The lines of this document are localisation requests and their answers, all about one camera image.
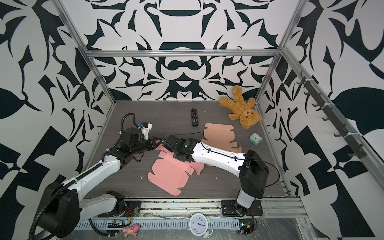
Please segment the pink paper box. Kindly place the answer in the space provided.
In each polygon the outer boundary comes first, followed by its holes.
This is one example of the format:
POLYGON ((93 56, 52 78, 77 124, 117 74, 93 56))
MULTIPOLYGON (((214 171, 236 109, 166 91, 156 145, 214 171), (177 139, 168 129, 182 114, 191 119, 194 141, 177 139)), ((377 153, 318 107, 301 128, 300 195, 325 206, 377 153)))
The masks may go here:
POLYGON ((162 145, 157 147, 160 151, 158 159, 148 173, 148 180, 157 187, 168 192, 172 196, 181 194, 181 188, 185 187, 189 177, 196 173, 201 174, 205 164, 182 162, 173 157, 173 153, 162 145))

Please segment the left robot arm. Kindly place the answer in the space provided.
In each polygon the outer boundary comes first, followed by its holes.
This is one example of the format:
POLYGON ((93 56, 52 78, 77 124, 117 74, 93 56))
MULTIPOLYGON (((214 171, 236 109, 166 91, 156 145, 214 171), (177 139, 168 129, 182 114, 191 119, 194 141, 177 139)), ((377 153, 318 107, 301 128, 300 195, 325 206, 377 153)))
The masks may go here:
POLYGON ((117 216, 125 213, 125 197, 115 191, 86 199, 92 189, 124 168, 136 154, 159 146, 158 138, 149 137, 152 124, 143 122, 126 129, 124 122, 121 121, 118 140, 103 153, 101 160, 76 177, 46 187, 29 231, 30 240, 36 239, 37 227, 50 233, 48 240, 63 238, 85 220, 104 213, 117 216))

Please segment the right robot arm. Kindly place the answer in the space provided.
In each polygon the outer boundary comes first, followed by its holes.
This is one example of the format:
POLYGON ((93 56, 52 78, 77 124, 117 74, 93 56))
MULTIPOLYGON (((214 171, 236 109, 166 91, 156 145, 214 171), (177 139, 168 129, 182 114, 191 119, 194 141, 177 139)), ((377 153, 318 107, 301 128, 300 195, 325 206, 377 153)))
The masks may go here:
POLYGON ((264 197, 265 189, 277 184, 281 179, 278 168, 263 161, 252 150, 245 154, 228 152, 197 139, 179 139, 174 135, 163 137, 160 143, 173 153, 177 160, 212 165, 238 177, 241 189, 234 207, 240 216, 250 215, 256 206, 256 200, 264 197))

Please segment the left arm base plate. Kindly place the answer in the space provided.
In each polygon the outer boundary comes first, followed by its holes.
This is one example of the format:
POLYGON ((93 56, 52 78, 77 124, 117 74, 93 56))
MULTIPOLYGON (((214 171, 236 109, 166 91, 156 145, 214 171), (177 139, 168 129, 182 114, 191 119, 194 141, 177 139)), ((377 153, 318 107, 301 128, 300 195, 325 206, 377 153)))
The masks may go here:
POLYGON ((125 201, 123 209, 117 214, 114 214, 113 216, 115 218, 138 217, 141 212, 141 204, 141 201, 125 201))

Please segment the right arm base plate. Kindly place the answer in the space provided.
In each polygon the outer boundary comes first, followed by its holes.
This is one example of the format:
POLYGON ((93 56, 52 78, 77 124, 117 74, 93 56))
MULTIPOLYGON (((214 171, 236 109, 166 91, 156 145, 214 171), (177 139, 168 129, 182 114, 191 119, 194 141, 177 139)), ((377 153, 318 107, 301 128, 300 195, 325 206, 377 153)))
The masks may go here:
POLYGON ((236 200, 221 201, 222 215, 225 217, 262 216, 263 208, 259 200, 254 200, 250 208, 245 208, 236 200))

